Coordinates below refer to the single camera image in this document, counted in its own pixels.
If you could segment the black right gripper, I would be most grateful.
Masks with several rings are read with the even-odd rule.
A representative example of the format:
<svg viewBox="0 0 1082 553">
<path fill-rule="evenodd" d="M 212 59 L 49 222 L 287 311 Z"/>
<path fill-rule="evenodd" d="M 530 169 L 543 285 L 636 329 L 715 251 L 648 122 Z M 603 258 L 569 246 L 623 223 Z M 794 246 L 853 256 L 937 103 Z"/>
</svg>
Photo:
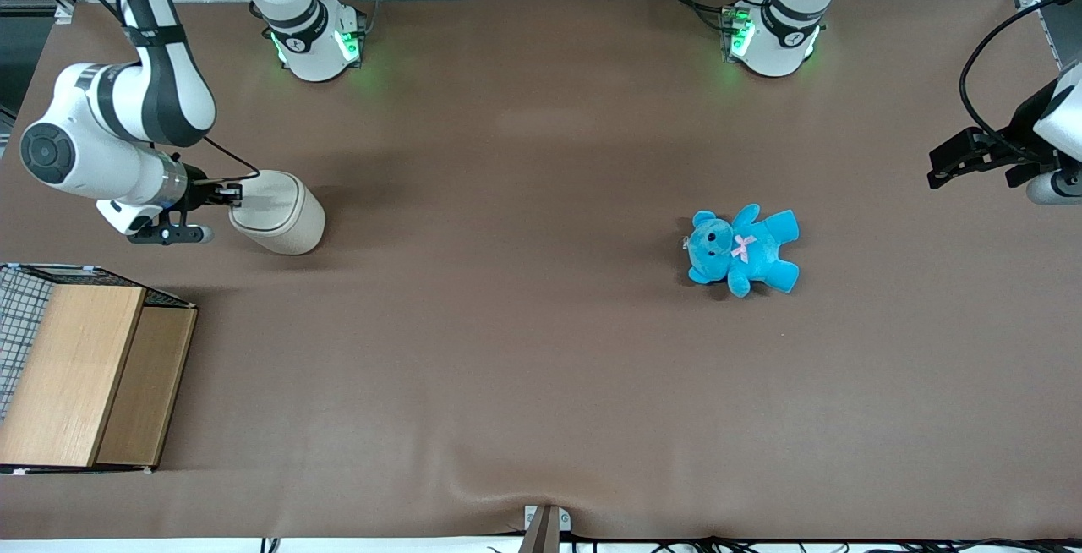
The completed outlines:
<svg viewBox="0 0 1082 553">
<path fill-rule="evenodd" d="M 189 213 L 208 205 L 240 205 L 243 202 L 241 184 L 221 184 L 204 175 L 197 167 L 184 167 L 185 190 L 179 199 L 179 211 Z"/>
</svg>

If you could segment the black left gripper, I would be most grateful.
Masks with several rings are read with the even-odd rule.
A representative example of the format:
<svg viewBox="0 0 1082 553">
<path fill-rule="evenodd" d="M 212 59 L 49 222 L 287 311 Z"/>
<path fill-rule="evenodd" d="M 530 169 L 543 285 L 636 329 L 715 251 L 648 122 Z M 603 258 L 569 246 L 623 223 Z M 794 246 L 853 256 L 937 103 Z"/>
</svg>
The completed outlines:
<svg viewBox="0 0 1082 553">
<path fill-rule="evenodd" d="M 991 152 L 991 163 L 994 167 L 1032 162 L 1039 167 L 1057 164 L 1055 149 L 1046 140 L 1038 136 L 1033 129 L 1047 109 L 1056 83 L 1056 80 L 1052 79 L 1037 90 L 1035 94 L 1025 98 L 1014 110 L 1008 126 L 998 130 L 1011 147 L 1005 147 L 1003 142 L 997 142 L 997 147 L 992 147 Z M 981 172 L 985 155 L 989 152 L 989 139 L 980 129 L 963 129 L 947 141 L 947 147 L 948 152 L 928 153 L 931 190 L 941 188 L 954 177 L 969 174 L 969 169 L 973 167 L 976 167 L 977 172 Z"/>
</svg>

